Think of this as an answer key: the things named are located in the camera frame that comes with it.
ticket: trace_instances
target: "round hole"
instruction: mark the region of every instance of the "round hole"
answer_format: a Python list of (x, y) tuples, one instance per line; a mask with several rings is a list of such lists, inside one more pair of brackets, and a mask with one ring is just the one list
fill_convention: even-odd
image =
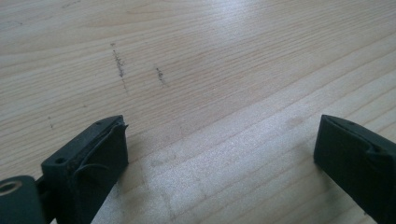
[(55, 163), (57, 163), (57, 164), (62, 164), (62, 163), (64, 163), (65, 161), (66, 161), (65, 158), (58, 158), (58, 159), (56, 159)]
[(0, 186), (0, 196), (7, 195), (22, 186), (21, 181), (8, 181)]

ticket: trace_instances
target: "scratch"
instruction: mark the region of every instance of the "scratch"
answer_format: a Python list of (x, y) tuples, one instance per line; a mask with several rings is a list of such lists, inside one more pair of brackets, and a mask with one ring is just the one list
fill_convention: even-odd
[(125, 76), (125, 71), (123, 69), (124, 62), (122, 61), (120, 55), (114, 49), (116, 44), (111, 43), (110, 46), (113, 48), (113, 55), (114, 55), (114, 59), (117, 64), (117, 68), (119, 69), (119, 76), (121, 77), (123, 88), (125, 89), (126, 94), (129, 95), (128, 89), (126, 88), (125, 80), (123, 79), (123, 77)]
[(81, 0), (77, 0), (77, 1), (71, 2), (71, 3), (69, 3), (69, 4), (66, 4), (66, 5), (62, 6), (62, 8), (70, 7), (70, 6), (72, 6), (72, 5), (74, 5), (74, 4), (77, 4), (77, 3), (79, 3), (79, 2), (81, 2)]
[(53, 130), (53, 125), (52, 125), (52, 122), (50, 121), (50, 116), (49, 116), (49, 126)]

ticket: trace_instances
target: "black plastic piece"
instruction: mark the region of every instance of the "black plastic piece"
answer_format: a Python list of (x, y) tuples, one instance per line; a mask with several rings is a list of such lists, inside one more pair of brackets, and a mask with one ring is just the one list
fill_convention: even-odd
[(32, 177), (20, 175), (0, 182), (0, 223), (47, 223)]
[(323, 115), (314, 160), (376, 222), (396, 223), (396, 144)]
[[(55, 217), (59, 224), (91, 223), (128, 165), (126, 128), (122, 116), (99, 120), (47, 158), (36, 182), (13, 177), (21, 187), (0, 195), (0, 223), (42, 224)], [(11, 202), (15, 206), (3, 206)]]

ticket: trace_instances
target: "wood grain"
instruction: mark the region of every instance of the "wood grain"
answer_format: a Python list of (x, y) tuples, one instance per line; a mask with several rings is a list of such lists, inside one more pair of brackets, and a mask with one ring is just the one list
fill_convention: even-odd
[(6, 0), (0, 178), (122, 114), (93, 223), (374, 223), (313, 163), (321, 114), (396, 141), (393, 0)]

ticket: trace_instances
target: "light wooden table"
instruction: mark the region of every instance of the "light wooden table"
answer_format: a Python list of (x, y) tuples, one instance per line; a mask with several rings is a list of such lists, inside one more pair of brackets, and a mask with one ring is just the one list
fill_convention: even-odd
[(321, 114), (396, 141), (394, 0), (4, 0), (0, 178), (122, 114), (94, 223), (374, 223), (313, 163)]

